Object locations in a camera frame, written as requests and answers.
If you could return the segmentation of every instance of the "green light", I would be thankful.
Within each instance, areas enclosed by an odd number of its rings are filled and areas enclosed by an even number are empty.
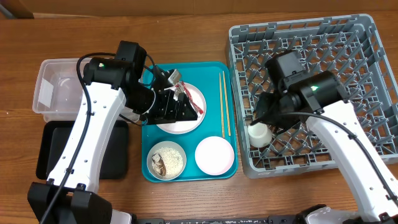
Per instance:
[[[315,90],[317,90],[319,87],[318,86],[311,86],[311,90],[312,91],[315,91]]]

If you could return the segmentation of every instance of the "teal tray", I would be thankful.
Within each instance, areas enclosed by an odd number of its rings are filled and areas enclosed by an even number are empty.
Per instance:
[[[236,152],[235,120],[232,99],[231,80],[228,68],[221,62],[195,62],[195,63],[175,63],[159,65],[164,70],[176,68],[182,74],[182,80],[197,87],[205,96],[207,112],[205,119],[193,131],[185,134],[169,134],[158,128],[156,125],[142,127],[142,174],[144,177],[155,183],[189,181],[189,180],[213,180],[227,179],[232,177],[238,169],[238,154]],[[224,128],[225,139],[232,145],[235,160],[232,167],[225,174],[212,176],[202,172],[195,162],[195,150],[200,141],[210,136],[222,137],[221,132],[221,108],[220,108],[220,83],[218,74],[225,72],[226,90],[228,95],[229,121],[231,124],[231,136],[228,136],[228,127],[224,103]],[[144,83],[150,83],[152,74],[145,71]],[[187,155],[187,165],[182,174],[174,180],[163,181],[156,179],[147,168],[147,156],[149,150],[158,142],[173,141],[179,144]]]

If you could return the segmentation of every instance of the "bowl of rice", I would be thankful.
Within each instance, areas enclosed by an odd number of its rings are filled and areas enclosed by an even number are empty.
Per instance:
[[[177,178],[187,164],[187,156],[182,147],[172,141],[162,141],[150,149],[147,156],[149,172],[159,180]]]

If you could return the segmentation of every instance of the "clear plastic bin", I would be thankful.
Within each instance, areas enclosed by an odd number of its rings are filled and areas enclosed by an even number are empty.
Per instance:
[[[81,63],[81,74],[84,66],[90,61],[86,58]],[[40,66],[37,76],[32,109],[43,114],[44,121],[74,121],[77,117],[83,94],[76,74],[78,58],[48,59]],[[130,108],[121,112],[124,116],[138,120],[138,115]]]

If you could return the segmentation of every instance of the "gray plastic basket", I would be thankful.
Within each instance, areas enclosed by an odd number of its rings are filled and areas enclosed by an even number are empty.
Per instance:
[[[300,62],[310,73],[330,70],[340,79],[383,161],[398,162],[397,83],[372,17],[358,14],[230,28],[229,69],[244,173],[260,178],[336,167],[304,124],[273,136],[267,147],[249,144],[247,126],[258,97],[273,91],[264,64],[290,49],[301,55]]]

